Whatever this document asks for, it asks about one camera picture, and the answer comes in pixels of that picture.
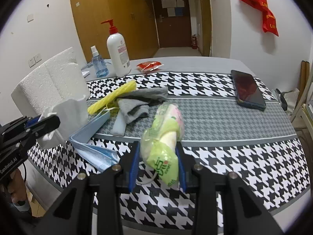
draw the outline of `yellow foam net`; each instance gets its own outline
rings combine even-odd
[[[99,100],[96,103],[94,103],[93,105],[91,105],[88,108],[88,113],[90,115],[93,115],[99,109],[102,109],[104,107],[106,107],[106,108],[112,108],[114,106],[117,107],[117,104],[110,104],[110,103],[112,103],[119,95],[121,95],[123,93],[135,91],[136,86],[137,85],[136,85],[135,80],[131,80],[131,81],[125,83],[124,85],[121,85],[119,88],[115,89],[112,93],[109,93],[107,96],[103,97],[101,100]]]

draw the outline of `green plastic bag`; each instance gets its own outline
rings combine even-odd
[[[175,146],[183,135],[184,123],[178,107],[165,102],[158,108],[152,126],[141,137],[141,157],[168,186],[178,181]]]

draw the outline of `door handle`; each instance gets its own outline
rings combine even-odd
[[[164,18],[164,17],[162,17],[162,14],[160,14],[160,22],[161,22],[161,23],[163,22],[163,18]]]

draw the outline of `black and white houndstooth pattern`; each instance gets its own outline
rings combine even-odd
[[[138,89],[167,86],[168,93],[174,96],[235,97],[233,79],[228,74],[155,72],[87,82],[90,99],[102,98],[130,80],[136,80]],[[265,100],[275,100],[260,79],[255,81]]]
[[[119,157],[130,152],[131,144],[96,138],[89,143],[116,150]],[[184,152],[212,172],[237,172],[269,211],[284,205],[309,186],[309,173],[299,139],[236,147],[184,147]],[[48,150],[41,150],[36,144],[29,150],[29,158],[62,188],[82,170],[87,174],[97,172],[75,153],[69,142],[66,148],[59,146]],[[138,179],[146,180],[152,174],[150,168],[141,165]],[[122,194],[120,199],[123,219],[162,228],[192,227],[195,196],[170,189],[159,179],[136,186],[133,193]],[[222,227],[220,195],[217,206],[218,225]]]

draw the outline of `wooden cabinet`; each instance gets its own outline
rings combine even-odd
[[[90,47],[93,45],[96,45],[104,58],[110,57],[106,47],[109,25],[100,23],[111,18],[125,38],[130,59],[152,57],[158,50],[152,0],[70,1],[78,37],[87,61],[91,60]]]

